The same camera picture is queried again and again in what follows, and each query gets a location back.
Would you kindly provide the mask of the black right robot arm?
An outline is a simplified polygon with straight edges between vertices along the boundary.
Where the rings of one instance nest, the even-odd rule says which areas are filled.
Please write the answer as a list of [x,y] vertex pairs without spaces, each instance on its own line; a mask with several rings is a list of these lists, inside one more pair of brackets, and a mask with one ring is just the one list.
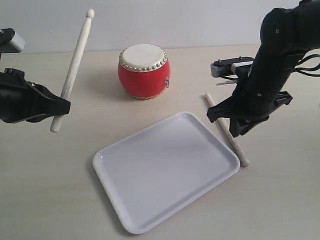
[[214,78],[234,79],[231,96],[207,110],[210,122],[229,119],[233,137],[243,136],[265,122],[292,96],[282,88],[299,65],[311,59],[306,54],[320,47],[320,2],[301,0],[294,8],[274,8],[263,19],[260,47],[255,57],[216,60],[210,65]]

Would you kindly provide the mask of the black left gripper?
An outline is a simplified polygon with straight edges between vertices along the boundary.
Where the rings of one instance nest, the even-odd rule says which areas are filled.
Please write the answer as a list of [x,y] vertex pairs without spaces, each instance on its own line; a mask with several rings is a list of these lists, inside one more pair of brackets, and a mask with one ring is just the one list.
[[0,74],[0,120],[5,123],[41,122],[67,115],[70,108],[70,101],[25,80],[24,71],[6,68]]

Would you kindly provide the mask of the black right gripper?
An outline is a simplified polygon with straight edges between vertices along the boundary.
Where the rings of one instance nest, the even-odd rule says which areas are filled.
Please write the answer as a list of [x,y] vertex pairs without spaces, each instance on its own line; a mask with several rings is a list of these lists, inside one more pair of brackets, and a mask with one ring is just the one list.
[[211,123],[220,118],[229,119],[233,137],[243,136],[293,97],[282,88],[293,72],[291,67],[235,67],[239,77],[231,98],[208,108],[206,116]]

